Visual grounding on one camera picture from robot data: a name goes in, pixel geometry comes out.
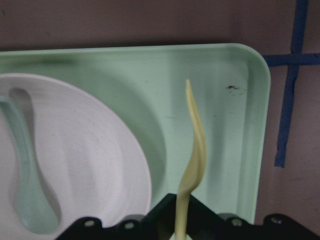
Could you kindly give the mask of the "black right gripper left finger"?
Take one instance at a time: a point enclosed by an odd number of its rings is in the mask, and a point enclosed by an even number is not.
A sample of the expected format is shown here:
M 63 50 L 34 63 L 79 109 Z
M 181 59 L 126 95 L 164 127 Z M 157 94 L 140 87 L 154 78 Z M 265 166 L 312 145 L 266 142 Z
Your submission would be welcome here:
M 103 227 L 97 217 L 77 219 L 58 240 L 169 240 L 175 232 L 176 195 L 167 194 L 146 215 L 124 217 L 111 227 Z

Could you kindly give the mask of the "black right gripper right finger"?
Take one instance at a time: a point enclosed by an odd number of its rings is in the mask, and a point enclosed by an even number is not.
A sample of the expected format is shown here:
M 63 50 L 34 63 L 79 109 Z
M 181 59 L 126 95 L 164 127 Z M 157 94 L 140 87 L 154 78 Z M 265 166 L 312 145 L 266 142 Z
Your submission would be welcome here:
M 264 217 L 263 224 L 250 224 L 237 215 L 214 213 L 191 196 L 187 234 L 193 240 L 318 240 L 319 235 L 283 214 Z

